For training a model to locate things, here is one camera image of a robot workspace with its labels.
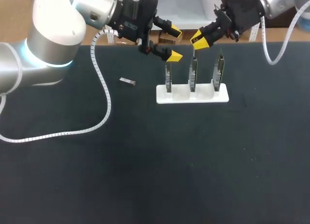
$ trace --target metal component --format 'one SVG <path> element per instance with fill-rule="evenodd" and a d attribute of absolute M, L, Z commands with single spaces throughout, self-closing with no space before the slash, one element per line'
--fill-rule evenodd
<path fill-rule="evenodd" d="M 288 9 L 294 7 L 294 0 L 260 0 L 265 10 L 265 16 L 276 18 Z"/>
<path fill-rule="evenodd" d="M 166 70 L 166 89 L 167 89 L 167 93 L 171 93 L 172 92 L 171 63 L 166 63 L 165 70 Z"/>
<path fill-rule="evenodd" d="M 10 44 L 16 51 L 23 70 L 20 86 L 33 86 L 36 84 L 56 83 L 64 78 L 70 65 L 51 67 L 31 55 L 25 47 L 25 40 Z M 18 63 L 12 50 L 0 43 L 0 94 L 8 92 L 14 85 L 18 76 Z"/>
<path fill-rule="evenodd" d="M 219 92 L 219 88 L 221 86 L 224 66 L 225 66 L 224 56 L 222 55 L 222 53 L 220 53 L 220 55 L 218 56 L 217 63 L 214 66 L 214 71 L 213 71 L 213 86 L 214 86 L 214 91 L 216 92 Z"/>
<path fill-rule="evenodd" d="M 30 51 L 45 63 L 62 65 L 72 61 L 80 44 L 73 46 L 60 45 L 45 38 L 32 24 L 27 38 Z"/>
<path fill-rule="evenodd" d="M 128 80 L 128 79 L 125 79 L 125 78 L 120 78 L 120 81 L 129 83 L 129 84 L 131 84 L 133 86 L 136 85 L 136 81 Z"/>
<path fill-rule="evenodd" d="M 102 29 L 109 23 L 116 2 L 115 0 L 74 0 L 72 5 L 81 13 L 86 24 Z"/>
<path fill-rule="evenodd" d="M 195 50 L 193 60 L 189 66 L 189 87 L 190 92 L 196 92 L 196 83 L 197 83 L 197 69 L 198 69 L 198 61 L 195 57 Z"/>

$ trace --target white stand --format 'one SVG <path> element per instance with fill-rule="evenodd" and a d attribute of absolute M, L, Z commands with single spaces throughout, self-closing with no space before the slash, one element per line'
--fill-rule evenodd
<path fill-rule="evenodd" d="M 214 91 L 211 83 L 196 84 L 196 92 L 190 92 L 189 84 L 173 84 L 171 93 L 167 93 L 165 85 L 156 87 L 158 104 L 182 104 L 182 103 L 225 103 L 229 96 L 225 84 L 221 84 L 219 92 Z"/>

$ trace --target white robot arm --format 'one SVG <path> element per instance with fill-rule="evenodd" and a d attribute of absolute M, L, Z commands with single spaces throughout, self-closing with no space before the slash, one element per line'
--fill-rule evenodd
<path fill-rule="evenodd" d="M 85 36 L 86 24 L 106 24 L 139 51 L 178 61 L 181 55 L 149 40 L 153 24 L 178 37 L 181 31 L 157 13 L 158 0 L 33 0 L 31 30 L 17 43 L 0 43 L 0 96 L 19 86 L 51 85 L 63 79 Z"/>

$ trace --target table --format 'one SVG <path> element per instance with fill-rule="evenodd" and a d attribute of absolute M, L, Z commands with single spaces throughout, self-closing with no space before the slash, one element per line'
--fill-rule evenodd
<path fill-rule="evenodd" d="M 275 57 L 280 45 L 269 48 Z M 274 67 L 261 44 L 216 45 L 197 52 L 198 82 L 210 82 L 220 49 L 229 103 L 158 105 L 164 62 L 136 47 L 98 47 L 111 117 L 84 135 L 0 142 L 0 223 L 309 223 L 310 44 L 291 43 Z M 9 95 L 0 133 L 100 122 L 106 98 L 89 50 L 61 83 Z M 192 50 L 175 50 L 184 58 L 173 83 L 186 83 Z"/>

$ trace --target small metal part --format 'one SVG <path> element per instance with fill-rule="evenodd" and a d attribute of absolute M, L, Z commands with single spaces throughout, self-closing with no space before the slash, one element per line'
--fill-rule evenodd
<path fill-rule="evenodd" d="M 171 93 L 172 92 L 171 63 L 166 63 L 165 70 L 166 70 L 166 89 L 167 89 L 167 93 Z"/>
<path fill-rule="evenodd" d="M 133 86 L 136 85 L 136 81 L 128 80 L 128 79 L 125 79 L 125 78 L 120 78 L 120 81 L 129 83 L 129 84 L 131 84 Z"/>
<path fill-rule="evenodd" d="M 193 60 L 189 66 L 189 87 L 190 92 L 196 92 L 196 82 L 197 82 L 197 69 L 198 69 L 198 61 L 195 56 L 195 50 L 193 54 Z"/>
<path fill-rule="evenodd" d="M 225 60 L 222 52 L 218 56 L 217 63 L 214 66 L 213 72 L 213 86 L 216 92 L 219 92 L 221 86 L 223 72 L 224 72 Z"/>

